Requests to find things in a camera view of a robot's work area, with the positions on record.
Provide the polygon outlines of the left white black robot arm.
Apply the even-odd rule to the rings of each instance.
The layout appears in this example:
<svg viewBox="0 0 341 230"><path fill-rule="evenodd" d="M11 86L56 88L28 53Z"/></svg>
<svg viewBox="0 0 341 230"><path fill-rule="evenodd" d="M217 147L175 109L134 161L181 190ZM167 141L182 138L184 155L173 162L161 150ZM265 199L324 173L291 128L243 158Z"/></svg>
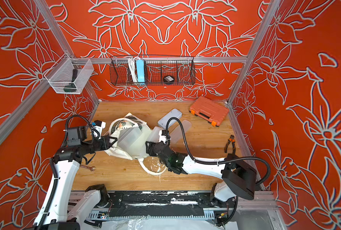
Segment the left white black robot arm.
<svg viewBox="0 0 341 230"><path fill-rule="evenodd" d="M85 155L108 150L118 139L109 135L97 140L79 141L78 145L60 148L50 159L53 172L47 195L33 230L99 230L101 224L87 221L95 206L105 207L110 198L104 184L87 188L83 198L68 210L71 189Z"/></svg>

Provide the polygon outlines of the white printed canvas tote bag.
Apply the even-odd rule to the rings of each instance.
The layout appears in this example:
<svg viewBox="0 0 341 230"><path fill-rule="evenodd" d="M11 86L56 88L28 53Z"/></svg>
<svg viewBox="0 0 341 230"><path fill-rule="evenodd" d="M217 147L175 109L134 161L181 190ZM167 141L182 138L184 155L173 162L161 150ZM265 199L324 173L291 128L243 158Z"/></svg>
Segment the white printed canvas tote bag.
<svg viewBox="0 0 341 230"><path fill-rule="evenodd" d="M117 142L105 152L109 156L117 158L138 160L141 167L150 175L159 176L166 169L158 169L157 172L149 170L143 163L149 157L146 153L145 142L152 129L147 122L135 115L128 113L125 117L114 120L107 132L111 137L116 137Z"/></svg>

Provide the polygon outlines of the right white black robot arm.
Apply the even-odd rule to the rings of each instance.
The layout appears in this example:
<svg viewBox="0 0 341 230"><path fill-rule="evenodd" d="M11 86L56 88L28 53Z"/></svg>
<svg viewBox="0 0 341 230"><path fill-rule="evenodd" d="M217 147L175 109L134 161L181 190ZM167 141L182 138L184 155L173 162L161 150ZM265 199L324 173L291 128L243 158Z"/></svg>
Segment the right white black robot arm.
<svg viewBox="0 0 341 230"><path fill-rule="evenodd" d="M172 121L179 123L181 129L186 153L174 151L171 147L171 135L169 133L169 124ZM209 159L194 157L189 149L185 129L181 121L172 117L167 121L166 128L159 132L157 142L146 141L146 153L150 157L157 157L165 169L175 174L200 174L221 179L221 183L215 184L211 199L226 203L233 199L233 209L227 210L226 217L216 221L218 227L225 227L234 217L239 198L253 200L255 197L255 188L265 182L270 174L271 167L269 163L259 157L237 157L234 137L230 138L229 145L232 146L232 153L226 158ZM266 166L265 175L258 180L257 171L252 168L247 161L259 161Z"/></svg>

